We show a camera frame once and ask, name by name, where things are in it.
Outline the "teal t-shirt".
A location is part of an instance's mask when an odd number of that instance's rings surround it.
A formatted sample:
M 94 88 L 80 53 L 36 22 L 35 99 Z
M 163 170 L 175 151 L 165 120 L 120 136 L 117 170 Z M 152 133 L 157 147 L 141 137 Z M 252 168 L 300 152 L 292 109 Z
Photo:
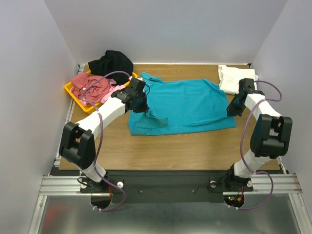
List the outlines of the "teal t-shirt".
M 227 115 L 227 96 L 206 79 L 163 81 L 142 73 L 148 85 L 145 113 L 129 113 L 130 134 L 159 136 L 214 131 L 236 127 Z

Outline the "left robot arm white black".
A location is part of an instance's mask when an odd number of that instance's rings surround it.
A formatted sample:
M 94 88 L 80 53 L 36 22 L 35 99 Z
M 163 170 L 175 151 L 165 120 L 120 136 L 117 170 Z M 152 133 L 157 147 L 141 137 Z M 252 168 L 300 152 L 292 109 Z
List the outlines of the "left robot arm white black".
M 75 164 L 97 192 L 108 188 L 106 171 L 97 163 L 98 150 L 103 142 L 103 130 L 119 116 L 132 110 L 144 113 L 148 110 L 146 91 L 130 87 L 117 90 L 107 101 L 88 117 L 77 123 L 64 125 L 59 155 Z

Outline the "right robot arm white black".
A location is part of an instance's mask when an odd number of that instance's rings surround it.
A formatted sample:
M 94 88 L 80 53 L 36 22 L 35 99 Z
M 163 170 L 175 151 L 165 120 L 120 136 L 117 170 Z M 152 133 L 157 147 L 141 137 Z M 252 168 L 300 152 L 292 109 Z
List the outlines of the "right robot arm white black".
M 265 163 L 284 156 L 289 148 L 293 120 L 274 110 L 261 92 L 236 94 L 227 108 L 229 116 L 241 116 L 245 108 L 249 114 L 240 140 L 241 160 L 233 164 L 224 178 L 225 187 L 236 190 L 251 187 L 251 176 Z M 251 117 L 256 119 L 250 149 L 243 153 L 244 136 Z

